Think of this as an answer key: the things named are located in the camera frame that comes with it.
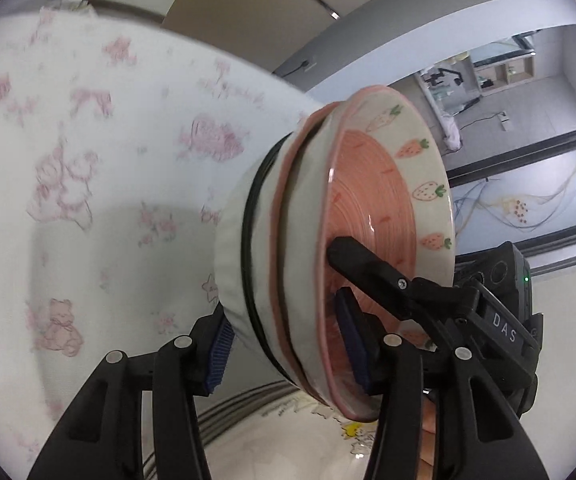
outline teddy bear drawing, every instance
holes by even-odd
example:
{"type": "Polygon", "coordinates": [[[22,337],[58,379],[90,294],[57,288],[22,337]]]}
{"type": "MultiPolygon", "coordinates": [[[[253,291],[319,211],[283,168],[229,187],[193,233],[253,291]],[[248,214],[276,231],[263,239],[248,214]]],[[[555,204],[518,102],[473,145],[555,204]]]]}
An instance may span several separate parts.
{"type": "Polygon", "coordinates": [[[69,300],[50,300],[50,325],[44,333],[42,346],[47,350],[61,350],[65,356],[75,357],[84,340],[72,324],[75,317],[71,309],[72,303],[69,300]]]}

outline black device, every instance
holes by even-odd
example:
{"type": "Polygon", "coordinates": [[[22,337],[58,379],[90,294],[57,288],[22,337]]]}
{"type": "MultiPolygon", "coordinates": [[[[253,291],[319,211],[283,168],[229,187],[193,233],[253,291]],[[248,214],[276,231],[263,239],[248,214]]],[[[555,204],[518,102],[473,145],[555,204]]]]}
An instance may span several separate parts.
{"type": "MultiPolygon", "coordinates": [[[[386,334],[349,287],[336,293],[357,383],[383,395],[365,480],[415,480],[424,390],[437,404],[434,480],[547,480],[519,423],[534,399],[543,327],[542,315],[532,314],[520,252],[509,242],[489,251],[457,273],[454,287],[408,280],[351,237],[335,238],[327,257],[394,316],[419,322],[437,346],[425,351],[386,334]]],[[[208,396],[218,384],[231,336],[219,304],[189,336],[157,352],[110,352],[55,426],[28,479],[143,480],[141,401],[151,390],[158,478],[209,480],[193,396],[208,396]]]]}

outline strawberry drawing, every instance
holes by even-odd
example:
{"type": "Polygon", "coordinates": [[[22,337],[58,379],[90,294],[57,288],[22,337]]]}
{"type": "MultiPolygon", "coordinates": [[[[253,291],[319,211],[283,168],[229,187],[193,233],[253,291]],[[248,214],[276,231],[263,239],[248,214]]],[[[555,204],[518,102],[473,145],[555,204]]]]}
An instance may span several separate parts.
{"type": "Polygon", "coordinates": [[[411,156],[419,155],[423,150],[430,147],[428,139],[412,139],[408,140],[401,149],[395,154],[395,158],[410,158],[411,156]]]}
{"type": "Polygon", "coordinates": [[[445,194],[446,187],[443,184],[426,182],[412,192],[412,198],[430,202],[430,200],[434,200],[435,198],[442,198],[445,194]]]}
{"type": "Polygon", "coordinates": [[[388,110],[385,112],[380,113],[372,121],[370,121],[370,124],[368,124],[368,127],[366,128],[366,133],[370,133],[374,130],[378,130],[379,128],[383,128],[383,126],[388,126],[388,124],[394,121],[395,118],[401,114],[402,110],[403,107],[401,105],[396,105],[392,108],[388,108],[388,110]]]}
{"type": "Polygon", "coordinates": [[[420,244],[431,251],[439,251],[441,249],[450,249],[452,247],[452,240],[444,238],[443,233],[432,233],[420,240],[420,244]]]}

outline wall socket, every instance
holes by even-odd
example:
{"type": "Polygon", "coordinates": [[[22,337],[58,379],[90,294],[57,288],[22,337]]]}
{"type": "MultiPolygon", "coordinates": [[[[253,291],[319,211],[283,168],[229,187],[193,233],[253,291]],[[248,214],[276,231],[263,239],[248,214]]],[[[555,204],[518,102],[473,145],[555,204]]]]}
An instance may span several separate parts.
{"type": "Polygon", "coordinates": [[[501,127],[503,128],[504,132],[511,132],[514,130],[514,125],[510,121],[510,116],[507,112],[499,112],[498,117],[501,121],[501,127]]]}

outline black cable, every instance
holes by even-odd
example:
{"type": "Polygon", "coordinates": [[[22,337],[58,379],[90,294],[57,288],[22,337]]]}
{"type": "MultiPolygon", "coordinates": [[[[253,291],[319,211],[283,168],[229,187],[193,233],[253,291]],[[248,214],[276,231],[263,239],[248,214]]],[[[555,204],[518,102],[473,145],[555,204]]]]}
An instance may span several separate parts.
{"type": "Polygon", "coordinates": [[[482,117],[481,119],[477,119],[476,121],[472,121],[471,123],[466,124],[465,126],[461,126],[459,129],[463,130],[463,128],[467,128],[468,126],[472,126],[474,123],[478,123],[479,121],[487,121],[488,119],[494,119],[495,117],[501,115],[503,112],[497,112],[490,117],[482,117]]]}
{"type": "Polygon", "coordinates": [[[302,61],[298,67],[296,67],[294,70],[290,70],[287,74],[279,75],[276,72],[273,72],[273,73],[274,73],[274,75],[278,75],[279,77],[287,77],[290,74],[294,74],[297,70],[301,70],[302,68],[305,68],[309,64],[310,64],[310,62],[306,59],[305,61],[302,61]]]}

